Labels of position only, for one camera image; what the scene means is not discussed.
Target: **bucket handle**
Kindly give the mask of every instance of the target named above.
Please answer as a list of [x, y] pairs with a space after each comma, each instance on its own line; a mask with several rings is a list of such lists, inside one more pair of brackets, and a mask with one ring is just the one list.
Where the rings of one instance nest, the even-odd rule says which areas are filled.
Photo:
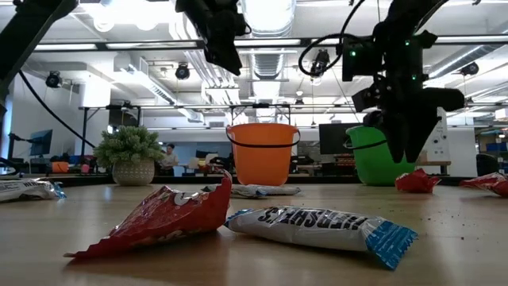
[[367, 145], [363, 145], [363, 146], [360, 146], [360, 147], [349, 147], [349, 146], [347, 146], [347, 144], [350, 141], [351, 141], [351, 138], [348, 137], [348, 139], [343, 144], [344, 148], [349, 149], [349, 150], [361, 150], [361, 149], [367, 149], [367, 148], [376, 147], [376, 146], [383, 145], [383, 144], [387, 143], [387, 140], [385, 139], [385, 140], [381, 140], [381, 141], [376, 142], [376, 143], [367, 144]]
[[228, 131], [229, 131], [229, 129], [226, 128], [225, 135], [228, 137], [228, 139], [231, 141], [231, 143], [233, 143], [235, 145], [238, 145], [240, 147], [246, 147], [246, 148], [287, 148], [287, 147], [293, 147], [293, 146], [297, 145], [298, 143], [300, 143], [300, 140], [302, 139], [302, 135], [300, 134], [300, 130], [296, 129], [296, 131], [298, 133], [298, 140], [295, 143], [285, 144], [285, 145], [251, 145], [251, 144], [244, 144], [244, 143], [240, 143], [238, 141], [234, 141], [229, 136], [229, 132]]

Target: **potted plant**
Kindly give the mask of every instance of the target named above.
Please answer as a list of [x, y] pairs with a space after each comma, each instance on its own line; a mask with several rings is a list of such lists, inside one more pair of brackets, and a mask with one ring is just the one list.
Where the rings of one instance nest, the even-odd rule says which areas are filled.
[[144, 186], [153, 180], [154, 160], [164, 157], [158, 136], [143, 126], [122, 126], [112, 134], [103, 131], [103, 141], [94, 149], [94, 156], [102, 167], [113, 167], [113, 179], [117, 184]]

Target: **table surface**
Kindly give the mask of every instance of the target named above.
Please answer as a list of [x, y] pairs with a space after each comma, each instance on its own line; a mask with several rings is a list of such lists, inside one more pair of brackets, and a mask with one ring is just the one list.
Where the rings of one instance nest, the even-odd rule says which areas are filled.
[[[508, 201], [458, 187], [411, 195], [392, 187], [303, 185], [296, 196], [231, 201], [230, 214], [249, 207], [305, 205], [380, 215], [409, 226], [420, 238], [394, 272], [366, 253], [285, 245], [224, 227], [121, 257], [81, 263], [62, 257], [97, 242], [156, 187], [70, 187], [67, 200], [1, 204], [1, 284], [508, 284]], [[201, 186], [173, 187], [193, 191]]]

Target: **computer monitor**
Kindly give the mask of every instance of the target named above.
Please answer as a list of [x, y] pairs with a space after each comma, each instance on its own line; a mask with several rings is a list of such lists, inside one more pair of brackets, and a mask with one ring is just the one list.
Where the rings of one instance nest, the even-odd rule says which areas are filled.
[[344, 147], [348, 135], [346, 130], [360, 123], [332, 123], [319, 125], [320, 153], [322, 155], [352, 153]]
[[30, 156], [49, 154], [52, 136], [53, 130], [44, 130], [32, 133], [30, 135], [30, 140], [33, 141], [30, 148]]

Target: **red candy wrapper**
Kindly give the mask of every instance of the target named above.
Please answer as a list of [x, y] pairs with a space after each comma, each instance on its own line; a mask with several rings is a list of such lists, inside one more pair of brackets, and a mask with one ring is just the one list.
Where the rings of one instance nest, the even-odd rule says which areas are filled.
[[434, 186], [441, 180], [437, 177], [429, 177], [419, 168], [418, 170], [403, 174], [395, 180], [395, 186], [399, 191], [418, 194], [432, 194]]
[[225, 172], [221, 185], [212, 192], [182, 192], [162, 187], [154, 191], [129, 214], [110, 235], [87, 250], [65, 257], [105, 257], [131, 249], [169, 242], [191, 234], [216, 230], [226, 219], [232, 186]]
[[492, 191], [502, 197], [508, 197], [508, 180], [500, 173], [491, 173], [471, 180], [463, 180], [461, 187], [477, 187], [483, 190]]

